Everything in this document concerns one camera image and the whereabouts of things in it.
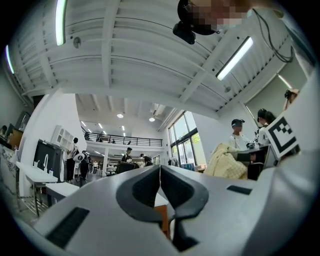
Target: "railing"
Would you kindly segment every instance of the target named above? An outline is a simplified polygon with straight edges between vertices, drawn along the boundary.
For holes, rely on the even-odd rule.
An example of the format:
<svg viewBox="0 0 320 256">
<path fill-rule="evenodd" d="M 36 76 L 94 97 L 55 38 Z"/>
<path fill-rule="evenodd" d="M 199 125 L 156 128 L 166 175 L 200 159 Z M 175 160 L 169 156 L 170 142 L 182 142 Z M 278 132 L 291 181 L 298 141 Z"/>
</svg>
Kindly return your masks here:
<svg viewBox="0 0 320 256">
<path fill-rule="evenodd" d="M 87 131 L 83 131 L 83 133 L 86 141 L 132 146 L 162 147 L 162 139 L 159 138 L 124 137 L 118 135 L 104 135 Z"/>
</svg>

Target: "yellow blanket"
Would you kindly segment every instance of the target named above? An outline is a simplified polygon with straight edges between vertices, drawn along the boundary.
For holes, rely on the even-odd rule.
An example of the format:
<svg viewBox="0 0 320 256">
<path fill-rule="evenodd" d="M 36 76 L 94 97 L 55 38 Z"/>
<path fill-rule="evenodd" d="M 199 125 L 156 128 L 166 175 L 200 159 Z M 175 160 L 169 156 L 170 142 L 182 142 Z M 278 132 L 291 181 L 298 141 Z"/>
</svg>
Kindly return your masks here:
<svg viewBox="0 0 320 256">
<path fill-rule="evenodd" d="M 248 168 L 234 159 L 230 152 L 240 151 L 228 144 L 220 143 L 214 150 L 204 174 L 229 179 L 248 179 Z"/>
</svg>

